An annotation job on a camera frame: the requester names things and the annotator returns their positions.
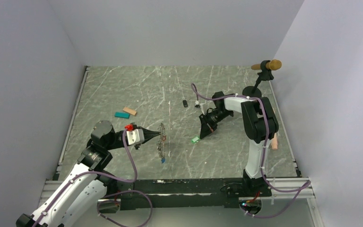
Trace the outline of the green tagged key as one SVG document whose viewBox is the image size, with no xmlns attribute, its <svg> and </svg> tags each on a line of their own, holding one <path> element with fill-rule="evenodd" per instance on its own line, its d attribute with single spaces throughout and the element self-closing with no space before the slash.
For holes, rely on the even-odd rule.
<svg viewBox="0 0 363 227">
<path fill-rule="evenodd" d="M 197 143 L 200 141 L 200 138 L 198 136 L 195 136 L 194 138 L 191 139 L 192 143 Z"/>
</svg>

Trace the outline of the round metal keyring disc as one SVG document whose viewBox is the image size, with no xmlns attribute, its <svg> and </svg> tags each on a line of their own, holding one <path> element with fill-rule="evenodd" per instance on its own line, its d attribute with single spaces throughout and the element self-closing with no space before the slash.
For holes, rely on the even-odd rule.
<svg viewBox="0 0 363 227">
<path fill-rule="evenodd" d="M 166 142 L 166 132 L 165 132 L 165 125 L 161 123 L 158 127 L 160 132 L 159 140 L 157 142 L 157 151 L 160 159 L 165 158 L 165 142 Z"/>
</svg>

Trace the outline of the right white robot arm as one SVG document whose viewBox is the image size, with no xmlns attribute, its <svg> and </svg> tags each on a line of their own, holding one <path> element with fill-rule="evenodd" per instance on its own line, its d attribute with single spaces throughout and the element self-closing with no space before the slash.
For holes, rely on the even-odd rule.
<svg viewBox="0 0 363 227">
<path fill-rule="evenodd" d="M 254 196 L 265 183 L 265 163 L 271 140 L 279 130 L 279 123 L 267 97 L 249 97 L 216 92 L 211 100 L 215 108 L 199 116 L 203 139 L 217 129 L 217 124 L 235 112 L 242 115 L 243 128 L 249 139 L 249 157 L 243 171 L 242 192 Z"/>
</svg>

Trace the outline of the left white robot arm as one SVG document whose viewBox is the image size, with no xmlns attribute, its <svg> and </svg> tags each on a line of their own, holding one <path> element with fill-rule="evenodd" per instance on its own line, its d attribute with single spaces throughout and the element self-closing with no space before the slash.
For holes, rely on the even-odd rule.
<svg viewBox="0 0 363 227">
<path fill-rule="evenodd" d="M 97 122 L 86 148 L 62 184 L 32 214 L 22 214 L 16 226 L 69 227 L 100 198 L 112 198 L 122 186 L 133 189 L 138 172 L 129 147 L 139 149 L 155 137 L 159 137 L 159 142 L 166 139 L 164 125 L 151 131 L 131 123 L 116 132 L 110 121 Z M 110 151 L 117 148 L 126 150 L 134 172 L 131 179 L 119 178 L 104 170 L 112 160 Z"/>
</svg>

